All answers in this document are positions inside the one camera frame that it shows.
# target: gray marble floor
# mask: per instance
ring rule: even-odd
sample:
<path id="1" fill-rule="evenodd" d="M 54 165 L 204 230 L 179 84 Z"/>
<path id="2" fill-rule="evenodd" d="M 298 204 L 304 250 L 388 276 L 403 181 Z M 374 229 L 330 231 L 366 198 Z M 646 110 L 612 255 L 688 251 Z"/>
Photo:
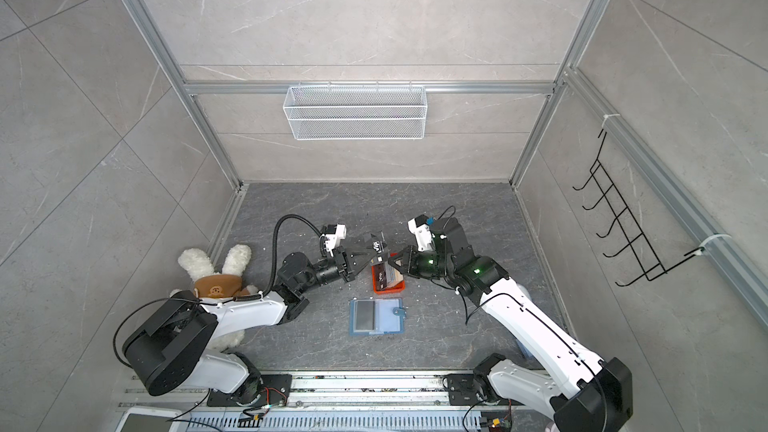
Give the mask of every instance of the gray marble floor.
<path id="1" fill-rule="evenodd" d="M 252 184 L 235 221 L 228 245 L 254 250 L 246 282 L 264 286 L 269 278 L 271 236 L 276 220 L 300 214 L 316 225 L 344 223 L 347 236 L 384 231 L 391 250 L 414 243 L 408 219 L 436 216 L 455 205 L 475 252 L 493 257 L 531 293 L 553 320 L 562 324 L 552 291 L 534 253 L 524 219 L 506 184 Z M 280 229 L 278 260 L 302 251 L 317 260 L 317 240 L 298 221 Z M 351 337 L 352 298 L 373 296 L 371 275 L 350 283 L 334 282 L 306 294 L 310 305 L 297 320 L 277 327 L 253 328 L 236 349 L 261 369 L 472 368 L 492 352 L 532 366 L 513 336 L 489 315 L 476 314 L 464 325 L 459 296 L 424 280 L 406 278 L 398 296 L 407 307 L 406 331 L 375 337 Z"/>

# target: white wire basket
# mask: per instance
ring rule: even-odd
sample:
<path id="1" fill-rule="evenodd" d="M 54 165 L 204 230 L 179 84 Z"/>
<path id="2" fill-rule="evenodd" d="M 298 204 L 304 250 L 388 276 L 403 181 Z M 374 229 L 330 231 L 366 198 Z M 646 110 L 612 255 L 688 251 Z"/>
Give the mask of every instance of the white wire basket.
<path id="1" fill-rule="evenodd" d="M 423 86 L 293 86 L 283 110 L 297 140 L 422 139 Z"/>

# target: stuffed animal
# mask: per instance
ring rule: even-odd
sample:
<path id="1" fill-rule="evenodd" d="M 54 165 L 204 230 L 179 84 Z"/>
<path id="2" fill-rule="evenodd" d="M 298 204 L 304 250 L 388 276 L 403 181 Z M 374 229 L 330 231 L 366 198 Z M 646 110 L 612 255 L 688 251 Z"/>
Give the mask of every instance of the stuffed animal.
<path id="1" fill-rule="evenodd" d="M 199 298 L 229 298 L 240 295 L 257 294 L 259 289 L 253 285 L 243 287 L 243 271 L 250 262 L 250 247 L 235 245 L 226 254 L 221 273 L 214 270 L 208 255 L 198 248 L 188 248 L 179 256 L 179 265 L 187 271 L 194 281 L 192 292 Z M 245 337 L 245 331 L 235 331 L 212 339 L 206 348 L 221 352 L 235 347 Z"/>

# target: wall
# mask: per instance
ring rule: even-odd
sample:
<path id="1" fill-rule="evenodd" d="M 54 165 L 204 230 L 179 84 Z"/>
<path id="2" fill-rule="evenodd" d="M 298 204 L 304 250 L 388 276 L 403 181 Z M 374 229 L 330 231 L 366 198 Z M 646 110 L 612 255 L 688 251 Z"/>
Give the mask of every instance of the wall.
<path id="1" fill-rule="evenodd" d="M 120 0 L 0 0 L 0 430 L 101 428 L 117 322 L 214 234 L 232 191 L 169 88 Z"/>
<path id="2" fill-rule="evenodd" d="M 581 70 L 755 263 L 765 241 L 766 0 L 611 0 Z M 768 336 L 705 258 L 639 272 L 589 177 L 600 120 L 567 92 L 520 193 L 576 335 L 627 361 L 630 430 L 762 430 Z M 669 266 L 696 246 L 613 144 L 601 159 Z M 607 178 L 598 174 L 603 188 Z M 610 193 L 616 206 L 618 197 Z M 628 221 L 622 224 L 631 228 Z M 650 250 L 639 247 L 651 264 Z"/>
<path id="3" fill-rule="evenodd" d="M 228 81 L 552 80 L 588 2 L 145 1 L 188 80 Z M 543 100 L 435 94 L 423 140 L 298 142 L 279 97 L 200 97 L 247 181 L 505 181 Z"/>

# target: white bunny ear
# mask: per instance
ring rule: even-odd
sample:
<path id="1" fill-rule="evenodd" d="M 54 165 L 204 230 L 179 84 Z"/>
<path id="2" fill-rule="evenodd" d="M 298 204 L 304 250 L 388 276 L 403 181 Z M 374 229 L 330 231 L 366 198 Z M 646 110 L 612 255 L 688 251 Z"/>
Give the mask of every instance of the white bunny ear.
<path id="1" fill-rule="evenodd" d="M 214 273 L 214 265 L 205 252 L 198 248 L 188 248 L 179 255 L 179 265 L 187 271 L 192 282 Z"/>
<path id="2" fill-rule="evenodd" d="M 226 254 L 221 273 L 243 277 L 243 271 L 248 262 L 250 262 L 250 247 L 245 244 L 235 245 Z"/>

